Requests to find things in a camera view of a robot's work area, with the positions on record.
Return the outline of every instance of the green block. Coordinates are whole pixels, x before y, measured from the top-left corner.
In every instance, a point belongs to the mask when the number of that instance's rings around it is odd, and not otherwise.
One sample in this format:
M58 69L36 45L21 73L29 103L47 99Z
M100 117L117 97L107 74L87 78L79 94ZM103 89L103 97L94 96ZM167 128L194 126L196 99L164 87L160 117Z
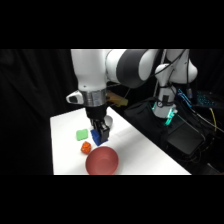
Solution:
M88 130L82 130L82 131L77 131L76 132L76 137L78 141L81 141L83 139L87 139L88 138Z

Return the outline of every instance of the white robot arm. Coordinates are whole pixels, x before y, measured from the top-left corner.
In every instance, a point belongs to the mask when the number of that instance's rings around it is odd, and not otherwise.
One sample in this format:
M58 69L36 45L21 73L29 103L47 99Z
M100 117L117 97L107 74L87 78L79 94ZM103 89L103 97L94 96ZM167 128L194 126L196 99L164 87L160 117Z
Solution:
M168 50L168 60L174 61L183 50ZM159 49L72 49L71 53L79 91L69 95L67 101L86 107L87 117L99 132L101 142L104 142L110 130L104 121L107 82L120 83L132 89L140 87L153 72ZM191 62L188 63L188 53L185 50L182 57L171 66L165 64L156 69L156 73L159 73L156 78L159 80L160 94L154 113L160 118L166 118L170 109L175 108L172 102L176 89L171 89L168 83L187 83L187 66L189 83L197 76L197 69Z

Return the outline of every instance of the table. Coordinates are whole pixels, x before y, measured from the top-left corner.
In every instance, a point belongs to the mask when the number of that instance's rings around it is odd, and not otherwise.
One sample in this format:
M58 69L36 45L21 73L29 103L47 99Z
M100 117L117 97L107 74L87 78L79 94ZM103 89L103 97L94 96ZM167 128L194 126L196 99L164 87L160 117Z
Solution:
M113 109L107 114L113 118L109 141L102 146L113 148L119 156L116 175L190 175L177 162L143 136ZM88 175L85 169L87 155L81 152L85 141L97 148L90 130L85 109L52 117L51 136L55 175ZM76 131L88 129L89 138L76 140Z

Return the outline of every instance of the green light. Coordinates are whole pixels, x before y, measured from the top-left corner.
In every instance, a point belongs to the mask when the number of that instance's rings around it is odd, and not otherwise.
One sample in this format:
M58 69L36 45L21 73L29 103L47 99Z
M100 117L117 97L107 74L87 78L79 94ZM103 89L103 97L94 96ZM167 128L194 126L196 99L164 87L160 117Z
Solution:
M152 110L155 110L155 107L156 107L156 103L154 104L154 106L153 106Z
M168 119L172 119L174 117L173 109L170 109L170 112L167 116Z
M167 121L166 121L165 125L166 125L166 126L169 126L169 125L170 125L170 123L171 123L171 121L172 121L172 119L167 119Z

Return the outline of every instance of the orange object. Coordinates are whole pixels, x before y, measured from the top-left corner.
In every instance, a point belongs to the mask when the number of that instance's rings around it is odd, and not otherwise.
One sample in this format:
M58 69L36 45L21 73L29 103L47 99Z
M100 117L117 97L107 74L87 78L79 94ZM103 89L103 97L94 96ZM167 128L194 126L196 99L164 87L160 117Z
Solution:
M111 92L110 90L107 91L107 97L109 98L108 101L114 103L117 107L128 105L127 99L116 95L115 93Z
M82 149L81 151L85 154L89 154L91 151L91 144L89 142L84 142L84 144L82 145Z

